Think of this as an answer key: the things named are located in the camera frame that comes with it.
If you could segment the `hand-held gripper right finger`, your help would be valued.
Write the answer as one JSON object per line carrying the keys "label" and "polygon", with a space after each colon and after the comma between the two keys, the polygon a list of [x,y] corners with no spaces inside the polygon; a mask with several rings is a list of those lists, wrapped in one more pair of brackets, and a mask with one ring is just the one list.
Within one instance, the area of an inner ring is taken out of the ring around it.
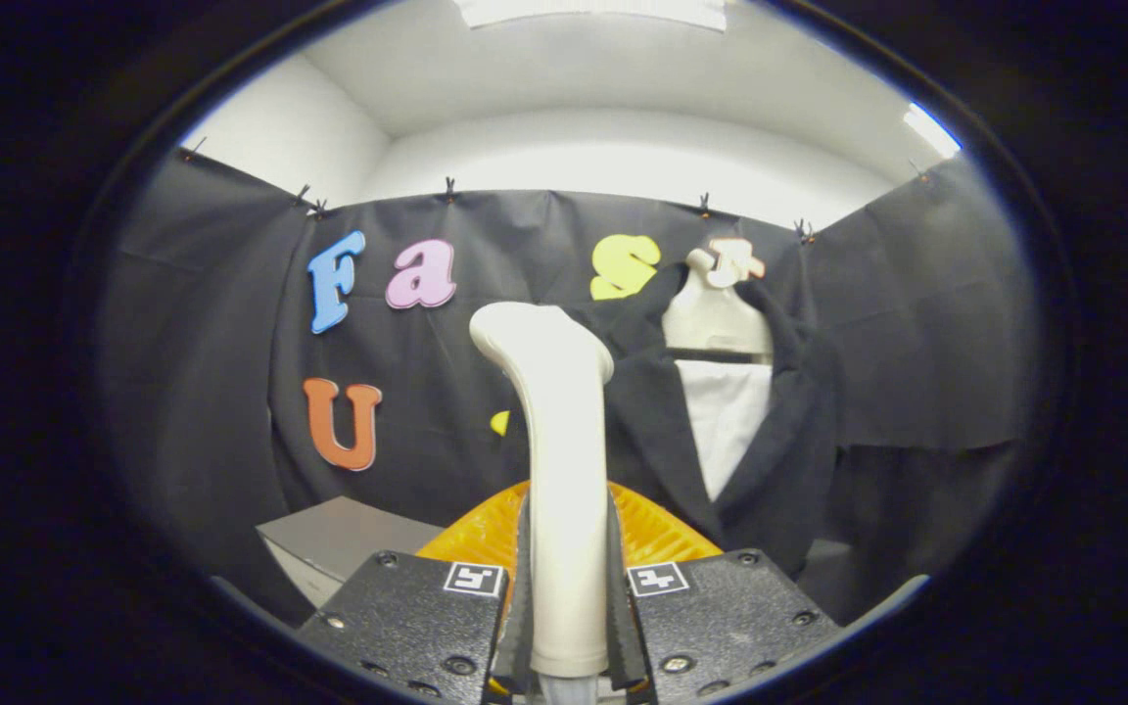
{"label": "hand-held gripper right finger", "polygon": [[838,634],[756,548],[721,550],[609,485],[608,675],[627,704],[698,704],[777,677]]}

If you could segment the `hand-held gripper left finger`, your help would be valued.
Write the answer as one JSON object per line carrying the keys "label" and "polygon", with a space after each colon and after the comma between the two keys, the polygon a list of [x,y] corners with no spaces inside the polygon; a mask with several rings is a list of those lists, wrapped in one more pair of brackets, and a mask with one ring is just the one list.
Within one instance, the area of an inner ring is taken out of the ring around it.
{"label": "hand-held gripper left finger", "polygon": [[376,550],[297,636],[395,704],[510,704],[530,682],[528,483],[415,552]]}

